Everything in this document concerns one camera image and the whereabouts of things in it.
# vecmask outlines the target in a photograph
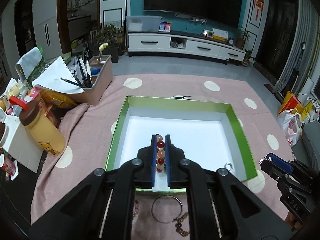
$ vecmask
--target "curtain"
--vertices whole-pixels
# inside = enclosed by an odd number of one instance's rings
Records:
[[[275,90],[277,92],[281,92],[287,85],[293,69],[297,69],[300,72],[295,88],[301,88],[312,61],[314,48],[316,46],[318,13],[310,0],[301,0],[300,7],[300,21],[297,25],[297,36],[292,45],[292,53],[275,85]],[[302,42],[306,43],[306,47],[304,54],[301,56],[300,46]]]

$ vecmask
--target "gray sofa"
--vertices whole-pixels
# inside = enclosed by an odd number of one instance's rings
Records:
[[[320,123],[305,124],[299,141],[292,147],[292,152],[298,161],[320,171]]]

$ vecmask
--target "translucent plastic container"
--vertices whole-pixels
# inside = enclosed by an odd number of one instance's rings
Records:
[[[128,32],[158,32],[162,16],[127,16]]]

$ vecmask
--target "drawer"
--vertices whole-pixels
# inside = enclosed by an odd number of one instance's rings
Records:
[[[244,53],[234,50],[234,49],[228,49],[228,48],[224,48],[221,47],[220,53],[219,53],[220,57],[224,57],[224,58],[231,58],[231,59],[235,59],[235,60],[239,60],[239,61],[243,61],[244,60]]]
[[[169,49],[170,36],[157,35],[129,35],[129,50],[146,49]]]
[[[208,55],[218,56],[220,52],[220,46],[199,42],[199,41],[187,41],[186,50],[190,52],[195,52],[196,55]]]

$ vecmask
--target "gray tile floor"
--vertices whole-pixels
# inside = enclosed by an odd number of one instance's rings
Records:
[[[177,57],[121,56],[112,64],[114,76],[134,74],[182,74],[220,77],[246,81],[266,104],[273,116],[280,107],[278,100],[263,85],[270,82],[255,68]]]

